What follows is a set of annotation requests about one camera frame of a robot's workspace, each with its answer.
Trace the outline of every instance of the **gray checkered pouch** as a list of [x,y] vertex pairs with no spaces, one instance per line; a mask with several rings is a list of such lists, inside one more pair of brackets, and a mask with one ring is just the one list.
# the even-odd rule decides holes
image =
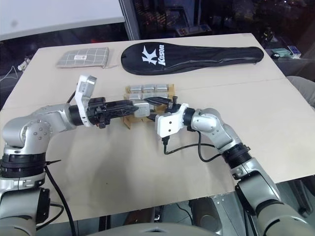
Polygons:
[[66,52],[57,62],[56,67],[72,68],[107,65],[109,48],[85,48]]

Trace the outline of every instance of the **power cord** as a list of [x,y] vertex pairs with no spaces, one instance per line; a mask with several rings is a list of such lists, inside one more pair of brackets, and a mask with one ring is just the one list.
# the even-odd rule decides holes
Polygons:
[[64,196],[63,196],[63,193],[62,191],[60,190],[60,188],[58,187],[57,183],[55,182],[53,176],[51,175],[49,169],[48,169],[48,166],[45,166],[44,169],[45,169],[45,172],[51,182],[51,184],[53,185],[53,187],[55,188],[56,192],[58,193],[60,199],[61,199],[61,202],[63,203],[63,206],[64,206],[64,209],[67,213],[67,216],[69,218],[69,223],[70,223],[70,227],[71,227],[71,232],[72,232],[72,236],[76,236],[76,231],[75,231],[75,227],[74,227],[74,222],[73,222],[73,218],[72,218],[72,215],[71,215],[71,212],[70,212],[70,209],[69,209],[69,206],[68,206],[68,203],[67,201],[65,200]]
[[[10,73],[11,73],[11,71],[12,71],[12,69],[14,69],[14,72],[15,72],[15,75],[16,75],[16,78],[14,78],[14,77],[12,77],[12,76],[8,76]],[[2,78],[2,79],[0,79],[0,82],[2,81],[2,80],[4,80],[4,79],[6,79],[6,78],[11,78],[11,79],[16,79],[16,80],[18,80],[19,79],[19,77],[18,77],[18,73],[16,72],[16,69],[15,69],[15,67],[14,66],[12,66],[11,67],[11,69],[9,70],[9,72]]]
[[63,213],[63,210],[64,210],[64,207],[63,205],[59,205],[59,204],[55,204],[55,203],[50,203],[50,206],[51,207],[59,207],[61,210],[59,211],[59,213],[54,217],[52,218],[51,220],[47,221],[46,223],[36,227],[36,230],[40,230],[42,228],[44,228],[45,226],[49,225],[51,222],[53,222],[54,220],[56,220],[59,216],[61,216],[61,214]]
[[192,217],[191,217],[191,215],[189,214],[189,212],[188,212],[187,210],[181,208],[181,207],[178,205],[178,203],[176,203],[176,205],[177,205],[177,207],[178,207],[180,210],[183,210],[184,212],[186,212],[186,213],[188,214],[188,216],[189,216],[189,218],[190,218],[190,221],[191,221],[191,225],[193,225]]
[[67,100],[67,103],[70,103],[74,96],[75,96],[75,91],[71,94],[70,98]]
[[201,154],[201,146],[208,146],[208,147],[212,147],[212,148],[214,148],[215,146],[214,146],[214,145],[211,145],[211,144],[202,144],[202,143],[201,143],[201,133],[200,133],[199,131],[197,131],[197,133],[198,133],[198,135],[199,135],[198,143],[197,143],[197,144],[186,145],[186,146],[179,147],[179,148],[174,149],[174,150],[171,150],[171,151],[167,151],[167,145],[168,145],[169,136],[166,136],[166,137],[162,138],[163,146],[164,146],[164,154],[165,154],[165,155],[169,155],[169,154],[175,153],[175,152],[177,152],[177,151],[183,150],[183,149],[185,149],[185,148],[190,148],[190,147],[198,146],[198,155],[199,155],[200,160],[203,161],[203,162],[210,162],[210,161],[213,161],[214,159],[216,159],[218,156],[221,156],[221,154],[217,154],[217,155],[211,157],[210,159],[204,159],[204,158],[202,157],[202,154]]

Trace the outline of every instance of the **black wire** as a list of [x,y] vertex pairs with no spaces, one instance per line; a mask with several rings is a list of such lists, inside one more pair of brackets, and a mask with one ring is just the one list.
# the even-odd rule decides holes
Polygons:
[[61,216],[61,214],[63,213],[63,210],[64,210],[63,205],[50,203],[50,206],[52,206],[52,207],[59,207],[61,210],[59,211],[59,213],[58,213],[54,218],[52,218],[51,220],[49,220],[49,221],[45,222],[44,224],[38,226],[38,227],[36,228],[36,230],[40,230],[40,229],[44,228],[46,225],[49,225],[51,222],[53,222],[54,220],[56,220],[56,219],[57,219],[59,216]]
[[57,183],[55,182],[53,176],[51,175],[48,167],[45,166],[44,169],[45,169],[45,172],[46,172],[46,174],[47,174],[51,184],[53,185],[53,187],[55,188],[56,192],[58,193],[58,195],[59,195],[59,197],[61,199],[61,202],[63,203],[64,209],[65,209],[65,211],[66,211],[66,213],[68,215],[68,218],[69,218],[69,223],[70,223],[70,227],[71,227],[72,236],[76,236],[76,231],[75,231],[75,227],[74,227],[74,223],[73,223],[73,218],[72,218],[72,215],[71,215],[68,203],[65,200],[65,198],[63,196],[63,193],[59,189],[59,187],[58,187]]
[[178,203],[176,203],[176,205],[177,205],[177,207],[178,207],[180,210],[183,210],[183,211],[185,211],[185,212],[188,214],[188,216],[189,216],[189,218],[190,218],[190,221],[191,221],[191,225],[193,225],[193,223],[192,223],[192,217],[191,217],[191,215],[189,214],[189,212],[188,212],[187,210],[181,208],[181,207],[178,205]]
[[[211,145],[211,144],[200,144],[200,145],[201,145],[201,146],[208,146],[208,147],[212,147],[212,148],[215,147],[215,146],[213,146],[213,145]],[[186,145],[186,146],[179,147],[179,148],[174,149],[174,150],[171,150],[171,151],[166,151],[166,146],[167,146],[167,145],[164,145],[164,154],[165,154],[165,155],[169,155],[169,154],[175,153],[175,152],[177,152],[177,151],[183,150],[183,149],[185,149],[185,148],[198,146],[198,144]]]
[[245,232],[246,232],[246,236],[248,236],[248,223],[247,223],[247,213],[246,211],[243,209],[243,214],[244,214],[244,222],[245,222]]
[[199,155],[200,160],[203,161],[203,162],[210,162],[210,161],[213,161],[214,159],[216,159],[218,156],[221,156],[221,154],[217,154],[217,155],[211,157],[210,159],[207,159],[207,160],[204,159],[202,157],[202,154],[201,154],[201,146],[208,146],[208,147],[212,147],[212,148],[215,148],[215,146],[211,145],[211,144],[202,144],[201,143],[201,133],[199,131],[197,131],[197,132],[198,132],[198,135],[199,135],[199,139],[198,139],[198,143],[197,144],[186,145],[186,146],[179,147],[179,148],[171,150],[171,151],[167,151],[167,142],[168,142],[168,139],[167,139],[167,141],[164,143],[164,154],[165,155],[169,155],[169,154],[175,153],[177,151],[183,150],[185,148],[198,146],[198,155]]
[[211,157],[210,159],[203,159],[202,155],[201,155],[201,133],[199,131],[198,132],[198,135],[199,135],[199,138],[198,138],[198,155],[199,155],[199,158],[201,161],[203,162],[210,162],[210,161],[213,161],[214,159],[216,159],[218,156],[221,156],[221,154],[217,154],[213,157]]
[[67,100],[67,103],[70,103],[74,96],[75,96],[75,91],[71,94],[70,98]]

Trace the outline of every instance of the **beige tabletop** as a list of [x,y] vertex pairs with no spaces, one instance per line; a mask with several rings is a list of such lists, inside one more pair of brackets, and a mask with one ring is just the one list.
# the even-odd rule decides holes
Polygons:
[[[182,45],[247,47],[259,43],[251,34],[159,39]],[[315,173],[315,113],[265,54],[254,64],[204,68],[191,72],[138,76],[125,72],[122,51],[135,42],[113,42],[43,48],[30,65],[0,113],[0,128],[10,119],[28,115],[45,106],[64,103],[74,91],[79,75],[98,78],[94,97],[122,99],[125,86],[175,84],[179,103],[193,108],[216,108],[244,144],[251,147],[275,182]],[[68,50],[109,47],[110,69],[98,67],[58,69],[59,57]],[[197,134],[180,131],[171,136],[168,148],[196,143]],[[0,154],[4,142],[1,138]],[[203,148],[205,156],[217,152]],[[222,158],[203,163],[197,149],[187,148],[164,155],[154,124],[137,123],[128,130],[119,119],[105,129],[78,127],[56,135],[47,160],[62,159],[50,166],[67,199],[75,220],[159,206],[233,191],[234,180]],[[51,198],[59,202],[49,181]],[[63,214],[57,222],[66,221]]]

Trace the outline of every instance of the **small box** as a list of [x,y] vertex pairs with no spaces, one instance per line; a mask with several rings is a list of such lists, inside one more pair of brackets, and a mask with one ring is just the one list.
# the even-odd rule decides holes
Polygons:
[[146,101],[135,101],[134,106],[138,107],[139,109],[133,113],[134,117],[141,118],[141,117],[148,117],[150,115],[150,105]]
[[301,52],[295,46],[288,46],[289,50],[292,52],[293,59],[299,59],[302,55]]
[[142,86],[141,85],[130,86],[130,93],[142,93]]
[[154,97],[168,98],[168,92],[155,92]]
[[167,84],[156,85],[155,91],[156,91],[156,92],[167,92],[167,91],[168,91]]
[[[154,97],[154,93],[153,92],[147,92],[147,93],[143,93],[142,94],[142,98],[148,98],[148,97]],[[154,106],[152,104],[150,104],[150,110],[154,110]]]
[[130,101],[142,100],[142,93],[128,93],[124,95],[124,98]]
[[147,92],[154,92],[154,85],[143,85],[142,86],[142,91],[147,93]]
[[274,48],[271,50],[273,53],[279,54],[281,58],[291,57],[290,51],[285,48]]

